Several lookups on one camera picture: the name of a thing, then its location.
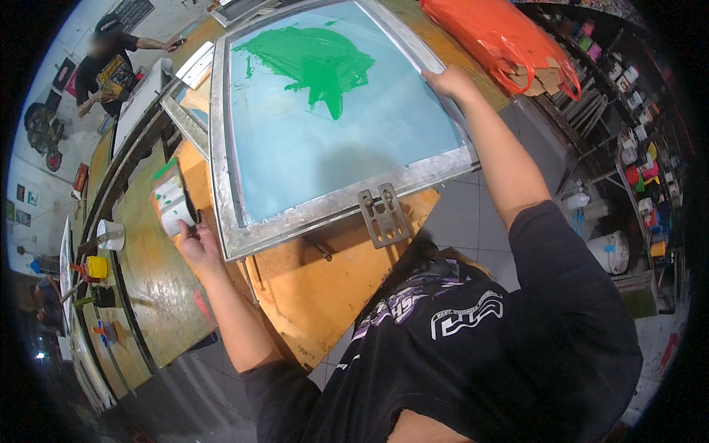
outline green ink smear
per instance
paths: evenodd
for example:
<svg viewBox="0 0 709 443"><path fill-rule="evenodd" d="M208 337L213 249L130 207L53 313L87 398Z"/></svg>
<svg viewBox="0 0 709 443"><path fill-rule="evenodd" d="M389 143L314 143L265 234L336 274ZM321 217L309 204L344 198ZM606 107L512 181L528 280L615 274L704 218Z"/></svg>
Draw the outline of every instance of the green ink smear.
<svg viewBox="0 0 709 443"><path fill-rule="evenodd" d="M246 50L274 74L293 79L286 91L310 88L311 111L324 101L333 120L342 115L342 95L367 84L367 70L374 64L345 36L323 28L266 30L233 50Z"/></svg>
<svg viewBox="0 0 709 443"><path fill-rule="evenodd" d="M246 57L246 78L250 79L254 74L254 70L251 68L251 56Z"/></svg>

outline person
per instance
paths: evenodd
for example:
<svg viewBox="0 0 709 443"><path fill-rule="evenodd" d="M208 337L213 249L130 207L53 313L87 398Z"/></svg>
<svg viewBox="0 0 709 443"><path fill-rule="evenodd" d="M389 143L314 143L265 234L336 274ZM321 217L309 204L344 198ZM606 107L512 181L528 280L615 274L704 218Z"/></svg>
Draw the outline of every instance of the person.
<svg viewBox="0 0 709 443"><path fill-rule="evenodd" d="M521 289L462 261L425 259L375 294L320 392L234 289L209 227L180 221L180 249L206 288L257 439L595 442L640 376L630 312L471 78L455 66L422 74L463 111Z"/></svg>
<svg viewBox="0 0 709 443"><path fill-rule="evenodd" d="M67 139L65 122L54 117L44 103L32 103L25 112L27 141L42 156L59 150L59 142Z"/></svg>
<svg viewBox="0 0 709 443"><path fill-rule="evenodd" d="M32 300L37 307L37 321L58 330L64 329L62 308L60 305L62 291L51 275L41 278L32 287Z"/></svg>
<svg viewBox="0 0 709 443"><path fill-rule="evenodd" d="M126 50L135 52L139 49L158 49L172 52L177 48L152 38L124 33L123 24L114 13L106 14L99 20L91 38L93 47L77 68L79 117L85 116L95 103L100 103L114 118L121 114L121 100L118 99L120 92L129 93L138 83Z"/></svg>

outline white wall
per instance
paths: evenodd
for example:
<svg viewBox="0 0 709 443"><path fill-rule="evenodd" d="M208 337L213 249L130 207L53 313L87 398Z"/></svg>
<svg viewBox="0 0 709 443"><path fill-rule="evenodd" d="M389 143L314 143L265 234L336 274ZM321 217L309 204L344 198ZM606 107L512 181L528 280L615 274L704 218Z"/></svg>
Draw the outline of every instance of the white wall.
<svg viewBox="0 0 709 443"><path fill-rule="evenodd" d="M185 1L184 4L182 0L151 2L155 10L130 33L162 42L167 42L192 21L206 17L207 6L211 4L211 0L198 0L197 4L192 4L191 0ZM73 217L74 204L71 203L70 193L74 178L81 163L90 165L94 148L101 137L96 129L106 115L102 107L96 105L89 114L79 118L76 99L67 92L62 92L57 117L70 122L65 131L69 138L59 143L62 165L58 171L51 173L46 167L45 158L27 141L23 124L24 111L36 101L45 102L49 91L52 90L52 80L57 74L57 67L64 62L64 58L68 57L76 64L81 62L89 50L90 36L96 22L117 4L118 1L114 0L82 0L77 4L45 54L23 103L23 113L16 129L11 155L7 199L14 202L17 209L30 213L33 220L31 227L8 223L7 253L10 268L14 271L35 275L26 266L33 257L29 254L17 254L16 247L19 245L38 254L59 254L64 221L69 212L72 212ZM150 69L166 53L159 50L138 50L129 52L128 55L134 70L137 70L141 65ZM26 192L40 194L38 206L16 200L18 183L25 186ZM50 212L41 215L35 222L34 218L45 211Z"/></svg>

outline orange plastic bag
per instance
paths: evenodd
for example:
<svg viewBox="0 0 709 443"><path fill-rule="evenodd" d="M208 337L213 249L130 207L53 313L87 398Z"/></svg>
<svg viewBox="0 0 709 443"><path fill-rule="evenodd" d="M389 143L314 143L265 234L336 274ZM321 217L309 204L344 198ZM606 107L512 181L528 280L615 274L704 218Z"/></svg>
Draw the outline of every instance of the orange plastic bag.
<svg viewBox="0 0 709 443"><path fill-rule="evenodd" d="M547 57L559 65L559 89L573 100L581 98L574 67L559 45L507 0L419 0L431 19L458 41L512 94L532 85L537 69L549 69ZM507 75L524 66L527 85Z"/></svg>

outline baseball cap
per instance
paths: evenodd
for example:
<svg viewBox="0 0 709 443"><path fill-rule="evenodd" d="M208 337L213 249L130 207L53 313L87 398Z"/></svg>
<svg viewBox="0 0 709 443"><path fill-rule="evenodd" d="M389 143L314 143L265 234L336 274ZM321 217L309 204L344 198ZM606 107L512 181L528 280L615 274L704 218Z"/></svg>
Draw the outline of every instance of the baseball cap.
<svg viewBox="0 0 709 443"><path fill-rule="evenodd" d="M101 20L96 24L94 33L91 38L94 41L105 40L123 32L123 24L117 14L110 13L101 17Z"/></svg>

